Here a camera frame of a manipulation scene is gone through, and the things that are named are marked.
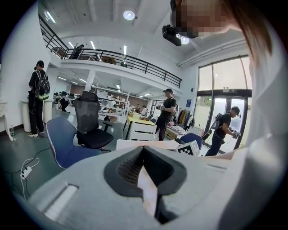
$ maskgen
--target gray floor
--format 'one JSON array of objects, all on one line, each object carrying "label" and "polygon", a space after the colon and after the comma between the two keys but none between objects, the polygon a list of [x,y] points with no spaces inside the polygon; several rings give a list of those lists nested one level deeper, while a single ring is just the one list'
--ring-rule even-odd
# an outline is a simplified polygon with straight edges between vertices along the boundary
[{"label": "gray floor", "polygon": [[[75,115],[53,108],[52,117],[54,118],[57,116],[65,116],[71,123],[77,126],[77,118]],[[102,126],[102,129],[104,129],[101,120],[99,121],[99,124]],[[104,148],[112,151],[115,150],[117,140],[122,138],[122,130],[123,124],[121,123],[115,123],[114,127],[109,127],[107,132],[112,134],[114,139]],[[28,137],[24,129],[16,131],[16,138],[16,141],[11,142],[7,135],[0,137],[0,164],[4,170],[4,177],[7,180],[8,186],[13,192],[23,196],[20,172],[11,173],[18,171],[25,160],[33,158],[38,151],[47,149],[50,145],[45,137]],[[23,181],[26,198],[29,197],[27,193],[32,194],[49,179],[62,172],[62,169],[56,164],[50,148],[38,153],[36,157],[40,159],[40,162],[33,167],[32,172],[29,174],[27,179]],[[37,161],[38,160],[35,159],[29,163],[28,166],[35,165]]]}]

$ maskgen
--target person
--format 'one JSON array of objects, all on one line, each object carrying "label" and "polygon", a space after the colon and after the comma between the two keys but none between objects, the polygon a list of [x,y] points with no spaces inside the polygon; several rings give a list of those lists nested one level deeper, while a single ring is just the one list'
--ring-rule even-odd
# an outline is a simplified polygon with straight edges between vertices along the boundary
[{"label": "person", "polygon": [[80,54],[82,48],[84,48],[84,45],[79,45],[79,46],[76,48],[76,51],[75,51],[72,59],[78,59],[79,54]]},{"label": "person", "polygon": [[137,104],[137,106],[136,106],[135,113],[140,113],[140,106],[139,106],[139,104]]},{"label": "person", "polygon": [[[255,0],[171,0],[170,3],[172,25],[180,35],[195,38],[199,33],[223,33],[229,29],[243,33],[249,49],[253,87],[245,147],[262,137],[288,133],[285,123],[288,107],[283,106],[288,97],[288,48],[283,45],[286,35],[281,29],[284,24],[264,5],[267,6]],[[213,157],[232,159],[235,152]]]},{"label": "person", "polygon": [[173,97],[172,89],[168,88],[164,90],[164,93],[167,99],[165,100],[163,106],[161,107],[161,114],[156,122],[157,125],[156,133],[157,131],[159,131],[159,141],[163,141],[166,135],[166,128],[170,121],[171,113],[175,111],[177,104],[175,98]]},{"label": "person", "polygon": [[231,135],[233,138],[236,138],[236,135],[231,132],[228,128],[231,123],[231,118],[239,116],[240,109],[237,106],[231,108],[228,113],[225,113],[221,116],[219,121],[219,127],[214,131],[212,137],[212,145],[208,150],[205,156],[216,156],[221,145],[224,144],[224,138],[226,134]]},{"label": "person", "polygon": [[62,110],[63,112],[67,112],[66,111],[66,107],[69,105],[69,98],[67,96],[63,96],[60,100],[60,107],[59,109]]},{"label": "person", "polygon": [[146,111],[147,111],[146,106],[143,106],[142,108],[143,108],[143,110],[141,112],[141,115],[146,116]]},{"label": "person", "polygon": [[43,111],[43,102],[38,100],[35,95],[36,91],[36,85],[39,81],[39,75],[41,75],[41,78],[46,78],[48,80],[48,76],[43,70],[44,68],[44,62],[38,61],[36,64],[36,67],[34,68],[34,71],[30,81],[28,83],[31,90],[29,91],[28,96],[28,107],[29,107],[29,119],[30,119],[30,127],[31,132],[28,133],[29,137],[37,137],[37,127],[41,134],[44,133],[44,125],[42,120],[42,111]]}]

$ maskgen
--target blue chair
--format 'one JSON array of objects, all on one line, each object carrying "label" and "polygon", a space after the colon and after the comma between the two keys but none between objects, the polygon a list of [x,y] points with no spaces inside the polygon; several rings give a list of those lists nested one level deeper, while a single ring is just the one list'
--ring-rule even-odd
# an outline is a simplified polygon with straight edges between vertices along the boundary
[{"label": "blue chair", "polygon": [[73,139],[77,128],[65,117],[59,116],[47,122],[47,138],[59,167],[67,169],[74,163],[101,154],[98,149],[75,146]]},{"label": "blue chair", "polygon": [[188,133],[188,134],[184,135],[183,137],[181,137],[180,140],[185,142],[185,143],[196,141],[198,146],[199,146],[199,149],[201,149],[201,147],[202,147],[202,137],[200,137],[194,133]]}]

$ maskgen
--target white cable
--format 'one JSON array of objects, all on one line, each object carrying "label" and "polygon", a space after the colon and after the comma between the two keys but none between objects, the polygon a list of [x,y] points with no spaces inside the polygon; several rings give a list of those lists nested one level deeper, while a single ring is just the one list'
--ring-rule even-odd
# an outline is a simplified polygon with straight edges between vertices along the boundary
[{"label": "white cable", "polygon": [[31,158],[31,159],[27,159],[27,160],[25,160],[25,161],[23,162],[22,167],[21,167],[21,170],[20,170],[20,180],[21,180],[21,184],[22,184],[22,187],[23,187],[23,196],[24,196],[25,199],[26,199],[26,197],[25,197],[25,190],[24,190],[24,185],[23,185],[23,181],[22,181],[22,178],[21,178],[21,173],[22,173],[22,168],[23,168],[25,162],[28,161],[28,160],[32,160],[32,159],[38,159],[38,162],[37,162],[35,165],[33,165],[32,167],[36,166],[36,165],[40,162],[39,158],[36,158],[36,157],[33,157],[33,158]]}]

